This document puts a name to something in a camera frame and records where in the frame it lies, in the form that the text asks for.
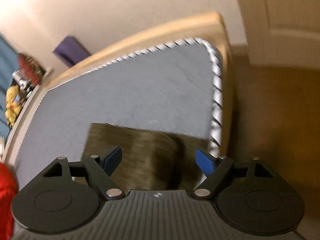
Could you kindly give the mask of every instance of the towel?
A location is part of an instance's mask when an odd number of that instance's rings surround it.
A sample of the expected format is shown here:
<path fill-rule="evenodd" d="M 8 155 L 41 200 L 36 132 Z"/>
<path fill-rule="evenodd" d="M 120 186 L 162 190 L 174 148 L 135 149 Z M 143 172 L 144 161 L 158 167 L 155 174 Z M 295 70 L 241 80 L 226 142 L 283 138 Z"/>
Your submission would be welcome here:
<path fill-rule="evenodd" d="M 111 179 L 122 190 L 192 190 L 202 174 L 195 162 L 195 150 L 206 149 L 208 140 L 93 123 L 83 158 L 103 155 L 113 146 L 120 146 L 123 156 Z"/>

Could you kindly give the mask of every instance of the yellow stuffed animal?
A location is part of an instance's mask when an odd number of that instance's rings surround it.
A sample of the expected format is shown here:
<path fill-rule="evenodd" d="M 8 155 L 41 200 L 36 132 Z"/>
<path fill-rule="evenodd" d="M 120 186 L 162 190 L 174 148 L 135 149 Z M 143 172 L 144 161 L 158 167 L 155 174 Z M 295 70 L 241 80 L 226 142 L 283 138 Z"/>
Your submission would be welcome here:
<path fill-rule="evenodd" d="M 16 121 L 16 117 L 19 114 L 22 106 L 19 102 L 19 86 L 11 86 L 7 90 L 6 94 L 6 111 L 5 111 L 5 117 L 8 120 L 8 125 L 13 126 L 14 122 Z"/>

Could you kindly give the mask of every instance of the metal pin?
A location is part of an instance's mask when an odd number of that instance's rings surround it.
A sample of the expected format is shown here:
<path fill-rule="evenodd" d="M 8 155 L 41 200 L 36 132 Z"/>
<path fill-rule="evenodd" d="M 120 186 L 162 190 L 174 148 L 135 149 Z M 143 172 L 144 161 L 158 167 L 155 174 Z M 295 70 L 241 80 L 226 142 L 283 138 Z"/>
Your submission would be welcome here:
<path fill-rule="evenodd" d="M 198 197 L 206 197 L 210 195 L 210 191 L 206 188 L 199 188 L 195 191 L 195 195 Z"/>
<path fill-rule="evenodd" d="M 119 188 L 111 188 L 108 189 L 106 193 L 109 197 L 118 197 L 122 194 L 122 190 Z"/>

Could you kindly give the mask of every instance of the ribbed surface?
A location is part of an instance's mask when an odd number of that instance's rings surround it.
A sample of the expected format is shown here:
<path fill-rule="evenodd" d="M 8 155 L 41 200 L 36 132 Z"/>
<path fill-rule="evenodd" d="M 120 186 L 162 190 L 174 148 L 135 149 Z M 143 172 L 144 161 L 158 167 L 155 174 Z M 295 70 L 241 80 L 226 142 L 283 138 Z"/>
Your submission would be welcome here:
<path fill-rule="evenodd" d="M 298 240 L 294 232 L 251 236 L 226 224 L 208 201 L 191 199 L 184 190 L 132 190 L 122 200 L 109 201 L 89 224 L 73 232 L 43 236 L 22 230 L 14 240 L 81 239 L 210 239 Z"/>

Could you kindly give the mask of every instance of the beige wall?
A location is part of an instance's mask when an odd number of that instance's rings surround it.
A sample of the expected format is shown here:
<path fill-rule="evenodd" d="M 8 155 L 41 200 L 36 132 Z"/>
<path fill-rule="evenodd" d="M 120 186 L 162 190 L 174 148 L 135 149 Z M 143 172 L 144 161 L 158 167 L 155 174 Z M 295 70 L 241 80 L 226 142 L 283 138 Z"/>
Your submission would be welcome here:
<path fill-rule="evenodd" d="M 55 75 L 66 66 L 53 49 L 68 34 L 91 52 L 146 28 L 208 11 L 220 12 L 232 44 L 246 44 L 237 0 L 0 0 L 0 33 Z"/>

